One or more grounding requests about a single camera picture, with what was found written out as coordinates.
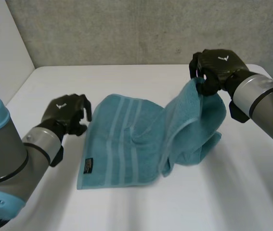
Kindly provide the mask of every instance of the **white table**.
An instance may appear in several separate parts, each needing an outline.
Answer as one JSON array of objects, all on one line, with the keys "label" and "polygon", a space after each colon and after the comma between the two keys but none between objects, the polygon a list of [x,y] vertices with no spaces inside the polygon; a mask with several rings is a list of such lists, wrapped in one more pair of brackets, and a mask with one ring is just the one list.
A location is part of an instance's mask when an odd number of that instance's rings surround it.
[{"label": "white table", "polygon": [[[189,79],[187,65],[42,67],[8,108],[22,137],[50,100],[64,94],[85,93],[93,109],[111,93],[165,106]],[[228,94],[220,96],[228,107]],[[68,136],[63,162],[48,169],[26,207],[2,230],[272,231],[273,141],[252,121],[232,120],[229,111],[219,131],[220,143],[201,164],[175,165],[154,185],[81,191],[76,182],[84,136]]]}]

